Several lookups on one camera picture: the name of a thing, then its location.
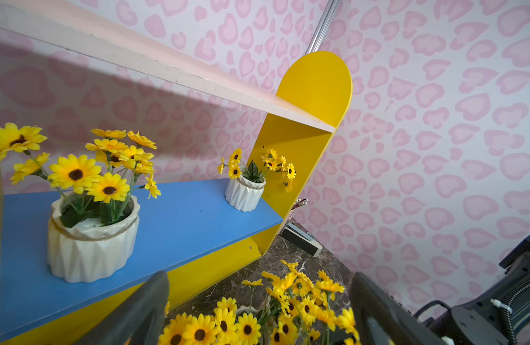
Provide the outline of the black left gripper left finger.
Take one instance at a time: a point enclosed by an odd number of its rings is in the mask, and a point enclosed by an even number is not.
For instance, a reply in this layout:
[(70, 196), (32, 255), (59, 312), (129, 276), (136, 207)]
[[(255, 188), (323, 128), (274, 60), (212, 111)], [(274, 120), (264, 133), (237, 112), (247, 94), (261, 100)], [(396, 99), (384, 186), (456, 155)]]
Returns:
[(167, 274), (159, 271), (77, 344), (157, 344), (169, 297)]

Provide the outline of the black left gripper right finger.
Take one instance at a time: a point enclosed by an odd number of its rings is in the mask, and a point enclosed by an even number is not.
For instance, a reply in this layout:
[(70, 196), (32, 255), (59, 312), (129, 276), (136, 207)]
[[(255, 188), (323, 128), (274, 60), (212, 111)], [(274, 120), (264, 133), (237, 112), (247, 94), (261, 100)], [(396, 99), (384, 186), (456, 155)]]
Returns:
[(354, 274), (348, 296), (362, 344), (444, 343), (364, 273)]

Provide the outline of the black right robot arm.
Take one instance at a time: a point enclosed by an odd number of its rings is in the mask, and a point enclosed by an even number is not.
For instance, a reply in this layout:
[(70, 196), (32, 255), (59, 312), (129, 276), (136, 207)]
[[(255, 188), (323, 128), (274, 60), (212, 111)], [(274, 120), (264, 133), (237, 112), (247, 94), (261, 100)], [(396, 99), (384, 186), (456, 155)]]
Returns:
[(517, 344), (530, 323), (530, 235), (500, 263), (505, 276), (472, 301), (450, 307), (435, 300), (414, 314), (417, 319), (433, 306), (446, 312), (422, 322), (452, 344)]

